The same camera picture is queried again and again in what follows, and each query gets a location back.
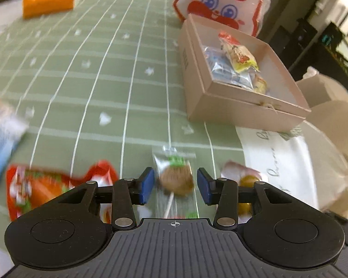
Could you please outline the green olives purple pack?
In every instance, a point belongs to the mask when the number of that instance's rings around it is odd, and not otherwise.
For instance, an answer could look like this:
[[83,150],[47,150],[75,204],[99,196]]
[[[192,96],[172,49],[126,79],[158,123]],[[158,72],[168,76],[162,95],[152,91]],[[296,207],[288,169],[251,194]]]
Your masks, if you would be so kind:
[[231,218],[238,217],[246,220],[252,215],[251,203],[240,203],[239,193],[240,188],[253,189],[257,181],[261,181],[260,173],[250,167],[246,167],[235,161],[226,161],[221,169],[221,180],[223,183],[220,207],[225,208],[227,215]]

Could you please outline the brown lollipop clear wrapper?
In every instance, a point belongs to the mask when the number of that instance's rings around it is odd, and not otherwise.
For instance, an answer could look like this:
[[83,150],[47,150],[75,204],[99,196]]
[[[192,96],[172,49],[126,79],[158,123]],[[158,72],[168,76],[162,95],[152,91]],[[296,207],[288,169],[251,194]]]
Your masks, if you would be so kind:
[[174,147],[154,147],[157,218],[198,218],[192,165],[196,154]]

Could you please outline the clear blue tile snack pack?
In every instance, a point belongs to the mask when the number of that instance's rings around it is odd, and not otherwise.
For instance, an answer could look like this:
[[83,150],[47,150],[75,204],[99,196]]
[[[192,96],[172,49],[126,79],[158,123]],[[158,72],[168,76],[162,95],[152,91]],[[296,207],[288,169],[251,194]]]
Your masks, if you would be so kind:
[[213,80],[246,90],[253,90],[253,78],[255,76],[253,70],[237,73],[221,49],[207,46],[203,46],[202,49]]

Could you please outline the small red yellow snack pack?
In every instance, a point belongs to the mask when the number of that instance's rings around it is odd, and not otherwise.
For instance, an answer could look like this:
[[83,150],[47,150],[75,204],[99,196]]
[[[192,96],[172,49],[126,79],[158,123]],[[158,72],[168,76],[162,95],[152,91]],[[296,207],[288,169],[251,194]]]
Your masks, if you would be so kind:
[[230,61],[235,72],[241,73],[247,70],[259,71],[256,58],[236,38],[226,32],[220,32],[218,38],[221,42],[221,50]]

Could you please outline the large red snack bag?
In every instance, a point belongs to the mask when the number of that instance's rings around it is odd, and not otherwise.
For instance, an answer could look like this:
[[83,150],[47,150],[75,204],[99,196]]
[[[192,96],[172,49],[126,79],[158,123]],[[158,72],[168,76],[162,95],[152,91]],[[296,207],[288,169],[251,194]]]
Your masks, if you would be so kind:
[[89,167],[87,173],[72,177],[61,171],[13,164],[6,172],[7,208],[11,221],[55,197],[88,181],[99,187],[112,186],[119,180],[116,170],[106,160]]

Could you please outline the pink open gift box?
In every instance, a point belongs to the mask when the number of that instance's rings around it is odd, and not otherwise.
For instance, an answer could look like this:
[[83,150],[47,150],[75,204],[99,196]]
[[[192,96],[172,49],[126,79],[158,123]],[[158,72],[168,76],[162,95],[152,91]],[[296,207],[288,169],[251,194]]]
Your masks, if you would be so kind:
[[285,132],[310,114],[289,71],[263,41],[191,14],[178,42],[189,120]]

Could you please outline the green grid tablecloth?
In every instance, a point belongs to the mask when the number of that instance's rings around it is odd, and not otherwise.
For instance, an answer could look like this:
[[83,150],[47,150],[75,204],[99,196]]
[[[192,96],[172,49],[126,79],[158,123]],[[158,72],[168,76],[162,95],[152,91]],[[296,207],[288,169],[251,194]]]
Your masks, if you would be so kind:
[[245,160],[232,126],[188,122],[171,0],[81,0],[0,35],[0,98],[29,119],[11,161],[83,176],[101,159],[135,178],[168,144],[219,174]]

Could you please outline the pastry snack in box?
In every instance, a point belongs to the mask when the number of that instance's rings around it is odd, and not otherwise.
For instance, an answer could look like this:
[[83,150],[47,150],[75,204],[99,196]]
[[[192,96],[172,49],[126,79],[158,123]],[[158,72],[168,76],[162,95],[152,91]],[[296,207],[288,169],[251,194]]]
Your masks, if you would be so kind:
[[268,84],[259,73],[256,73],[253,78],[253,90],[262,95],[268,92]]

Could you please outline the cream covered chair right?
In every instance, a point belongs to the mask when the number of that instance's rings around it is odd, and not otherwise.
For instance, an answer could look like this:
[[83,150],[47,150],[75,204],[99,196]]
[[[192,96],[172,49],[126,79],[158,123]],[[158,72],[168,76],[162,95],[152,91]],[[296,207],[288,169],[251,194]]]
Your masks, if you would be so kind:
[[348,219],[348,90],[312,67],[297,85],[311,108],[302,131],[319,208]]

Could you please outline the blue white snack bag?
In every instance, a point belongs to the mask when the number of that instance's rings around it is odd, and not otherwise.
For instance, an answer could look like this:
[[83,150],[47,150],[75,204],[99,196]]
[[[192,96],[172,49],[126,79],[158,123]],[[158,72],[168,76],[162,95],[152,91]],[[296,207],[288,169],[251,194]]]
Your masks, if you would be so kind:
[[0,100],[0,179],[28,127],[10,104]]

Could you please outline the red white bunny bag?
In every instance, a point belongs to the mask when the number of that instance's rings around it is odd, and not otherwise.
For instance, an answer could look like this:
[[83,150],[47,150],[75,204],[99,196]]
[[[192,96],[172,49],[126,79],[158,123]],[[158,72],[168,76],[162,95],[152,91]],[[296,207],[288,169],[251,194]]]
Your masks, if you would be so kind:
[[181,21],[195,14],[257,36],[270,3],[271,0],[173,0],[173,8]]

